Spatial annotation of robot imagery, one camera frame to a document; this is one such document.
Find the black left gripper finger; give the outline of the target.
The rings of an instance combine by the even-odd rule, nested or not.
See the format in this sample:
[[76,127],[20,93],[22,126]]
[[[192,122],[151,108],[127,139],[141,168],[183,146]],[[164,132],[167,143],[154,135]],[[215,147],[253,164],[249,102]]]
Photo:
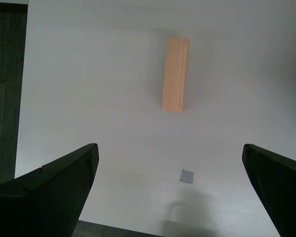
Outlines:
[[91,143],[1,184],[0,237],[72,236],[98,163]]
[[296,161],[245,144],[242,162],[279,235],[296,237]]

